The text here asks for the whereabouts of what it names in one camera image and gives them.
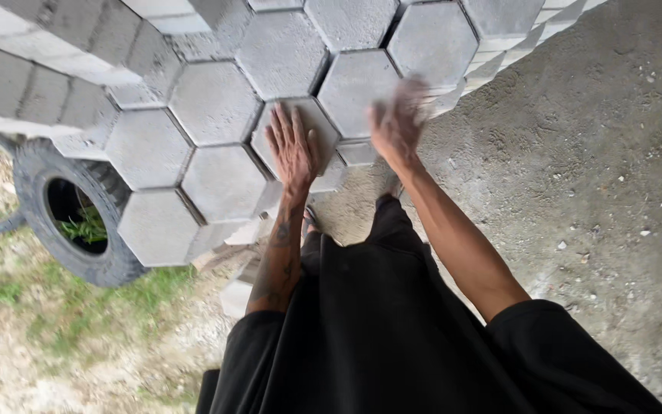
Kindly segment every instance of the tattooed arm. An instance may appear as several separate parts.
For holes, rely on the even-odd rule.
[[[300,228],[305,199],[318,173],[316,132],[311,130],[306,138],[297,108],[293,108],[291,124],[280,103],[275,104],[271,127],[265,128],[265,137],[282,181],[282,198],[270,243],[246,306],[247,314],[288,310],[290,295],[300,279]]]

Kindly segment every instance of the person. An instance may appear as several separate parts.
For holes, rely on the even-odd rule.
[[[386,108],[371,109],[372,144],[486,326],[444,284],[399,186],[377,201],[363,243],[341,247],[319,231],[305,210],[316,133],[278,104],[265,135],[284,185],[280,212],[197,412],[662,412],[563,307],[528,296],[426,172],[416,153],[425,94],[422,81],[405,80]]]

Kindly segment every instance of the left hand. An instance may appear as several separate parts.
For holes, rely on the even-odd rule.
[[[306,197],[318,174],[316,131],[309,131],[306,137],[298,108],[293,108],[292,118],[291,125],[277,102],[272,109],[271,127],[265,128],[265,137],[285,192],[292,197]]]

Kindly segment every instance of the sandal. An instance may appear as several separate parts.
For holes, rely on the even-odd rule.
[[[300,235],[305,239],[308,236],[308,227],[313,226],[318,231],[318,220],[316,219],[316,213],[310,207],[310,205],[305,206],[305,213],[308,213],[309,217],[306,217],[306,214],[303,214],[303,226],[300,228]]]

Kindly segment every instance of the concrete floor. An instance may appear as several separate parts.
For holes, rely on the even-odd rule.
[[[662,396],[662,1],[584,14],[431,121],[420,154],[528,292]],[[316,200],[338,241],[366,236],[384,170]]]

